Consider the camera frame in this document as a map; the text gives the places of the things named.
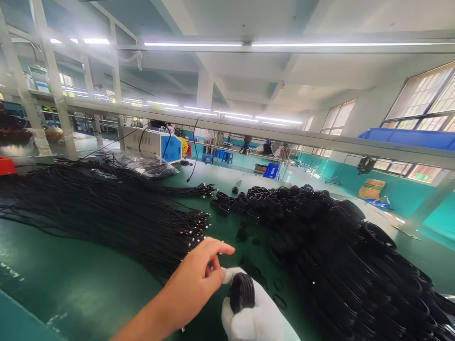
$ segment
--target cable bundle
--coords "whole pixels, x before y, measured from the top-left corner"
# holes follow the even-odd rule
[[[271,232],[270,257],[310,292],[336,340],[455,340],[455,304],[352,202],[310,185],[253,187],[232,207]]]
[[[178,189],[147,185],[127,169],[115,170],[120,181],[106,179],[89,171],[94,166],[113,170],[60,160],[23,176],[0,177],[0,217],[111,247],[157,279],[168,278],[204,238],[209,214],[161,200],[163,193],[179,195]],[[185,188],[183,196],[199,197],[206,189]]]
[[[171,197],[208,197],[212,195],[212,192],[215,190],[213,188],[214,184],[204,184],[201,183],[196,187],[167,187],[157,184],[156,179],[147,178],[142,176],[141,173],[124,167],[115,159],[115,156],[111,154],[112,157],[107,156],[101,161],[71,161],[64,158],[57,158],[57,163],[64,163],[71,165],[75,168],[85,168],[89,171],[98,170],[101,174],[112,176],[117,178],[119,181],[123,182],[125,185],[131,188],[138,188],[143,190],[148,190],[155,194],[161,194],[163,196]]]

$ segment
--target gloved hand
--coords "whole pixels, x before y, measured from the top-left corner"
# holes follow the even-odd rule
[[[246,273],[241,268],[226,269],[223,284],[232,284],[232,279],[239,272]],[[234,315],[230,298],[226,297],[223,301],[221,321],[229,341],[300,341],[264,288],[255,280],[253,284],[254,308],[244,308]]]

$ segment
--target hand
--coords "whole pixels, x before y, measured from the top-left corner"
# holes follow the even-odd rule
[[[235,249],[210,237],[203,240],[183,259],[160,293],[113,340],[161,340],[187,325],[224,280],[219,252],[231,255]]]
[[[223,284],[231,284],[239,272],[245,273],[241,268],[227,269]],[[255,307],[244,308],[234,315],[230,298],[223,301],[221,321],[229,341],[300,341],[264,288],[255,280],[253,285]]]

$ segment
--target red container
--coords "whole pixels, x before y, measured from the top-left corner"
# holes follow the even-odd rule
[[[0,176],[16,174],[16,168],[12,159],[0,155]]]

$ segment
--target ceiling light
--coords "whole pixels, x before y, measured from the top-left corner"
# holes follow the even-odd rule
[[[273,122],[262,122],[262,123],[275,124],[277,126],[288,126],[288,125],[284,125],[282,123],[273,123]]]
[[[175,111],[183,111],[183,112],[188,112],[188,110],[185,110],[185,109],[177,109],[177,108],[166,108],[164,107],[165,109],[167,110],[175,110]]]
[[[279,118],[261,117],[261,116],[256,116],[256,118],[266,119],[266,120],[269,120],[269,121],[302,124],[302,122],[299,122],[299,121],[282,120],[282,119],[279,119]]]
[[[215,115],[215,114],[212,114],[212,113],[201,113],[201,112],[198,112],[198,111],[191,111],[191,110],[188,110],[188,112],[191,112],[193,114],[201,114],[201,115],[211,115],[211,116]]]
[[[162,102],[147,101],[147,103],[155,103],[155,104],[167,105],[167,106],[170,106],[170,107],[178,107],[177,104],[169,104],[169,103],[162,103]]]
[[[225,117],[241,119],[241,120],[244,120],[244,121],[258,122],[258,120],[252,120],[252,119],[249,119],[249,118],[241,118],[241,117],[234,117],[234,116],[225,116]]]
[[[181,47],[240,47],[242,43],[144,43],[145,46]]]
[[[83,94],[87,94],[87,92],[85,92],[85,91],[68,90],[68,89],[65,89],[65,91],[67,91],[67,92],[74,92],[74,93],[83,93]]]
[[[187,107],[187,106],[184,106],[185,108],[188,108],[188,109],[196,109],[196,110],[206,110],[206,111],[210,111],[211,109],[204,109],[204,108],[196,108],[196,107]]]
[[[431,43],[257,43],[252,47],[364,47],[364,46],[427,46],[427,45],[455,45],[455,43],[431,42]]]
[[[106,38],[84,38],[84,43],[109,45],[109,40]]]
[[[216,111],[216,110],[214,110],[213,112],[217,112],[217,113],[220,113],[220,114],[228,114],[228,115],[237,115],[237,116],[253,117],[253,115],[237,114],[237,113],[228,113],[228,112],[226,112],[226,111]]]

